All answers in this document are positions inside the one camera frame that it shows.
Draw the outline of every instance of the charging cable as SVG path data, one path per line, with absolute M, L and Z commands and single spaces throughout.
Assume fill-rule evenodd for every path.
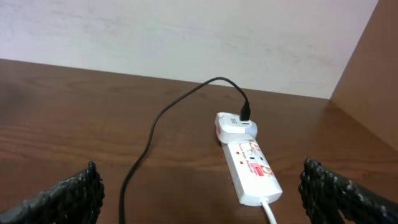
M 261 200 L 260 204 L 262 205 L 264 211 L 266 211 L 266 214 L 267 214 L 268 220 L 269 220 L 269 224 L 276 224 L 276 219 L 274 217 L 274 214 L 268 205 L 268 198 L 264 198 L 263 200 Z
M 243 107 L 241 109 L 240 119 L 241 119 L 241 121 L 248 121 L 250 119 L 250 105 L 249 105 L 249 100 L 248 100 L 246 94 L 244 94 L 243 90 L 240 89 L 235 83 L 233 83 L 231 80 L 229 80 L 227 78 L 224 78 L 224 77 L 216 77 L 216 78 L 212 78 L 210 80 L 207 80 L 204 83 L 202 83 L 202 84 L 198 85 L 197 87 L 195 87 L 194 89 L 190 90 L 188 93 L 182 95 L 180 98 L 176 99 L 175 101 L 173 101 L 168 106 L 166 106 L 156 116 L 155 121 L 152 124 L 152 127 L 151 127 L 150 132 L 149 132 L 149 138 L 148 138 L 147 146 L 145 147 L 144 152 L 140 155 L 140 157 L 137 159 L 137 161 L 131 167 L 130 171 L 128 172 L 126 178 L 123 181 L 123 184 L 122 184 L 122 187 L 121 187 L 121 190 L 120 190 L 120 195 L 119 195 L 119 224 L 126 224 L 126 220 L 125 220 L 125 217 L 124 217 L 124 193 L 126 191 L 127 184 L 129 183 L 132 175 L 135 173 L 135 171 L 139 167 L 139 164 L 140 164 L 141 160 L 145 157 L 145 155 L 148 152 L 148 149 L 149 149 L 149 146 L 150 146 L 150 142 L 152 141 L 152 136 L 154 135 L 155 125 L 157 123 L 157 120 L 159 120 L 159 118 L 162 116 L 162 114 L 164 114 L 168 109 L 170 109 L 173 105 L 178 103 L 180 100 L 184 99 L 185 97 L 191 95 L 191 93 L 197 91 L 198 89 L 202 88 L 203 86 L 205 86 L 205 85 L 207 85 L 207 84 L 209 84 L 209 83 L 211 83 L 213 81 L 216 81 L 216 80 L 224 80 L 224 81 L 230 83 L 232 86 L 235 87 L 235 89 L 237 89 L 243 95 L 245 102 L 244 102 Z

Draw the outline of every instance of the white power strip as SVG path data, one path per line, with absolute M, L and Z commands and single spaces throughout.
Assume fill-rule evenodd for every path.
M 239 202 L 262 205 L 270 223 L 276 223 L 268 203 L 278 200 L 282 189 L 255 140 L 256 124 L 230 113 L 218 113 L 215 124 Z

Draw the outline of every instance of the brown wooden surface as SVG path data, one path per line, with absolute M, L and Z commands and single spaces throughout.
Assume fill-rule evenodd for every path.
M 379 0 L 331 100 L 398 150 L 397 9 Z
M 98 223 L 117 223 L 119 188 L 156 114 L 197 84 L 0 60 L 0 210 L 97 163 L 105 184 Z M 398 202 L 398 152 L 317 98 L 246 90 L 257 140 L 282 186 L 278 223 L 308 223 L 299 174 L 307 156 Z M 206 86 L 158 122 L 127 187 L 127 223 L 266 223 L 240 205 L 215 135 L 219 111 L 242 96 Z

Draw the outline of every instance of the table top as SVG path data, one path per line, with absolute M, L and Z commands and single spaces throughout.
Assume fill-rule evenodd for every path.
M 197 83 L 0 60 L 0 210 L 95 161 L 98 223 L 118 222 L 119 190 L 157 113 Z M 398 152 L 328 100 L 245 90 L 257 141 L 284 193 L 278 223 L 309 223 L 298 192 L 307 156 L 398 202 Z M 266 223 L 240 205 L 214 120 L 239 113 L 234 88 L 208 85 L 159 120 L 126 190 L 127 223 Z

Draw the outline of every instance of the white wall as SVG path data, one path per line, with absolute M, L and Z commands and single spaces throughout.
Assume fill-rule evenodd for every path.
M 329 98 L 376 3 L 0 0 L 0 58 Z

